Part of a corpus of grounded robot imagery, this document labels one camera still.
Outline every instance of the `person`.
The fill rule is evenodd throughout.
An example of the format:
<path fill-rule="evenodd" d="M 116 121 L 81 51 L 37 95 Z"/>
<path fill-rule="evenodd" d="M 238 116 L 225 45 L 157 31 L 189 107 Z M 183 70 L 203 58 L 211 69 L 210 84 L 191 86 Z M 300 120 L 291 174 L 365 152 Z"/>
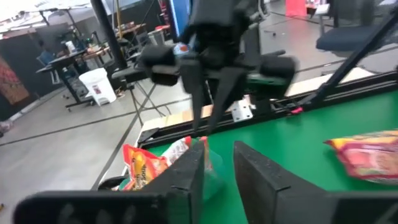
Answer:
<path fill-rule="evenodd" d="M 42 53 L 39 55 L 40 61 L 44 65 L 48 65 L 51 61 L 55 60 L 58 57 L 62 57 L 64 55 L 69 54 L 69 50 L 66 45 L 63 46 L 62 51 L 58 52 L 57 54 L 52 53 L 49 48 L 44 44 L 43 40 L 39 40 L 39 46 L 42 49 Z M 88 72 L 90 69 L 88 68 L 86 62 L 84 61 L 77 61 L 78 63 L 78 72 L 80 73 L 85 73 Z M 67 71 L 67 76 L 69 77 L 75 77 L 76 73 L 73 70 L 68 69 Z"/>
<path fill-rule="evenodd" d="M 51 61 L 56 59 L 55 54 L 50 52 L 43 40 L 39 40 L 39 46 L 42 49 L 39 59 L 42 63 L 44 63 L 44 65 L 48 65 Z"/>

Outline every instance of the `workbench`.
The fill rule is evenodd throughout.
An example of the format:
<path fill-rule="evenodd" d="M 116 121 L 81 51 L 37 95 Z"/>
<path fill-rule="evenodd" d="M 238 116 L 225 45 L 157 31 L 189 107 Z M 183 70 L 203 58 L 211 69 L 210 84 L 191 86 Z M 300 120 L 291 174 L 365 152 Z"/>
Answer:
<path fill-rule="evenodd" d="M 101 68 L 105 64 L 102 56 L 104 56 L 106 53 L 108 53 L 109 56 L 112 58 L 109 47 L 105 47 L 105 48 L 100 48 L 99 50 L 95 50 L 93 52 L 88 52 L 83 56 L 83 60 L 94 59 L 98 68 Z"/>
<path fill-rule="evenodd" d="M 316 90 L 330 76 L 294 83 L 287 95 L 296 96 Z M 377 76 L 361 68 L 354 68 L 340 83 L 344 86 L 347 83 L 355 83 L 356 80 Z M 203 108 L 204 118 L 210 113 L 211 106 Z M 333 149 L 323 143 L 332 138 L 397 128 L 397 114 L 398 90 L 392 90 L 311 110 L 297 116 L 284 116 L 245 126 L 237 123 L 236 128 L 212 134 L 208 138 L 210 149 L 223 158 L 227 170 L 223 176 L 226 185 L 203 206 L 201 222 L 247 223 L 234 176 L 235 141 L 246 143 L 283 168 L 325 190 L 398 190 L 398 186 L 374 184 L 349 177 Z M 174 127 L 179 130 L 179 125 L 191 120 L 190 111 L 153 119 L 144 123 L 141 134 L 156 128 Z M 170 141 L 172 137 L 154 138 L 155 140 L 142 142 L 138 146 L 159 156 L 174 141 Z"/>

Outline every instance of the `desk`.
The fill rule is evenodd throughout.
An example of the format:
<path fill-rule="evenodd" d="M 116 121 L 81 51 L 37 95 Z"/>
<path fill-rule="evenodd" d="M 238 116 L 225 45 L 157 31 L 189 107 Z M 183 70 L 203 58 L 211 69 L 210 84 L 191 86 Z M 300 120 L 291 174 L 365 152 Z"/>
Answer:
<path fill-rule="evenodd" d="M 78 106 L 78 105 L 82 105 L 85 103 L 92 103 L 92 100 L 83 100 L 83 101 L 80 100 L 76 91 L 72 88 L 71 83 L 69 83 L 67 77 L 65 76 L 65 73 L 63 72 L 63 68 L 73 65 L 73 68 L 76 70 L 78 75 L 80 75 L 81 74 L 80 68 L 75 59 L 76 59 L 76 57 L 80 57 L 85 53 L 86 53 L 86 50 L 74 52 L 69 55 L 59 57 L 49 63 L 49 65 L 57 71 L 58 76 L 60 77 L 62 82 L 65 84 L 65 86 L 68 88 L 69 92 L 72 94 L 73 99 L 75 99 L 75 101 L 76 101 L 76 103 L 72 103 L 70 105 L 65 106 L 68 109 L 68 111 L 70 111 L 70 108 L 72 106 Z"/>
<path fill-rule="evenodd" d="M 46 73 L 46 72 L 52 72 L 54 70 L 55 68 L 53 68 L 53 66 L 47 65 L 46 67 L 37 70 L 36 73 Z"/>
<path fill-rule="evenodd" d="M 341 82 L 377 75 L 355 68 Z M 329 76 L 294 83 L 287 94 L 302 94 L 317 88 Z M 211 106 L 204 107 L 208 116 Z M 263 155 L 325 190 L 398 190 L 398 186 L 374 184 L 348 177 L 330 146 L 323 141 L 341 136 L 398 127 L 398 91 L 327 106 L 298 116 L 273 119 L 212 134 L 210 149 L 223 158 L 229 171 L 226 186 L 202 210 L 202 223 L 247 223 L 233 172 L 233 143 L 243 141 Z M 145 122 L 142 130 L 167 127 L 192 119 L 189 111 Z M 169 143 L 148 148 L 162 154 Z"/>
<path fill-rule="evenodd" d="M 87 53 L 83 56 L 83 60 L 94 59 L 98 68 L 100 68 L 104 65 L 104 60 L 102 59 L 102 56 L 105 55 L 107 52 L 109 52 L 109 47 L 105 47 L 97 51 Z"/>
<path fill-rule="evenodd" d="M 307 8 L 307 14 L 310 15 L 311 18 L 313 17 L 313 15 L 315 15 L 315 12 L 317 11 L 317 6 L 320 4 L 330 4 L 330 9 L 333 9 L 333 6 L 335 5 L 334 0 L 321 0 L 318 1 L 317 4 L 307 3 L 305 7 Z M 332 10 L 330 10 L 327 15 L 332 16 L 331 12 Z"/>
<path fill-rule="evenodd" d="M 131 32 L 136 33 L 138 29 L 140 29 L 141 27 L 144 27 L 144 26 L 146 26 L 146 24 L 139 24 L 139 25 L 136 25 L 136 26 L 134 26 L 132 28 L 128 28 L 128 29 L 122 30 L 122 35 L 131 33 Z"/>

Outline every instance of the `snack bag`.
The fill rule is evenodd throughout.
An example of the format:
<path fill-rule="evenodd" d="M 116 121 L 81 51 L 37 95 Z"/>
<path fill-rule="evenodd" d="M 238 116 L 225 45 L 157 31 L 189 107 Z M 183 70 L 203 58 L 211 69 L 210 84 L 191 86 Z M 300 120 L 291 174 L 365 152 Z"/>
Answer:
<path fill-rule="evenodd" d="M 331 139 L 325 143 L 336 149 L 350 176 L 398 184 L 398 130 Z"/>
<path fill-rule="evenodd" d="M 124 160 L 130 161 L 130 181 L 123 190 L 140 190 L 168 168 L 165 157 L 157 157 L 147 150 L 123 146 Z"/>
<path fill-rule="evenodd" d="M 167 160 L 167 165 L 173 164 L 189 147 L 197 142 L 205 142 L 205 176 L 203 183 L 203 201 L 206 202 L 212 196 L 214 196 L 224 186 L 224 180 L 221 178 L 224 176 L 224 165 L 223 159 L 217 153 L 213 152 L 209 148 L 207 137 L 201 137 L 200 139 L 192 139 L 191 137 L 185 137 L 174 142 L 163 154 Z"/>
<path fill-rule="evenodd" d="M 192 138 L 190 136 L 175 141 L 162 156 L 166 158 L 167 165 L 173 164 L 188 148 L 191 146 Z"/>

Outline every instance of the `black rod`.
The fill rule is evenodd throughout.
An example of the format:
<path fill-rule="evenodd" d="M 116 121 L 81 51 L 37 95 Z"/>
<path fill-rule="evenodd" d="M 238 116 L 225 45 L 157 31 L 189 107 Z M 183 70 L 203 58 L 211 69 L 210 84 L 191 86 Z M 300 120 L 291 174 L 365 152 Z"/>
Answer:
<path fill-rule="evenodd" d="M 378 44 L 383 41 L 386 35 L 393 29 L 398 21 L 398 7 L 394 7 L 390 14 L 384 18 L 382 23 L 358 48 L 344 61 L 340 67 L 334 72 L 327 82 L 322 84 L 314 94 L 304 98 L 300 104 L 311 104 L 317 101 L 324 100 L 329 92 L 334 89 L 342 79 L 357 66 L 368 53 L 374 51 Z"/>
<path fill-rule="evenodd" d="M 120 70 L 127 68 L 127 62 L 123 57 L 120 50 L 118 40 L 112 30 L 112 26 L 108 21 L 108 15 L 105 11 L 104 5 L 101 0 L 90 0 L 91 6 L 93 7 L 95 17 L 97 18 L 102 30 L 105 34 L 106 40 L 108 41 L 109 48 L 114 56 L 114 61 Z"/>
<path fill-rule="evenodd" d="M 49 21 L 47 20 L 47 18 L 44 16 L 43 11 L 39 11 L 40 15 L 43 17 L 44 22 L 47 24 L 47 26 L 50 26 Z"/>
<path fill-rule="evenodd" d="M 75 20 L 73 19 L 73 16 L 70 14 L 69 9 L 65 9 L 65 11 L 67 12 L 67 14 L 68 14 L 68 16 L 69 16 L 69 19 L 72 21 L 72 25 L 73 25 L 74 28 L 77 30 L 77 32 L 78 32 L 78 34 L 79 34 L 79 37 L 81 37 L 81 32 L 80 32 L 79 28 L 76 26 L 76 22 L 75 22 Z"/>

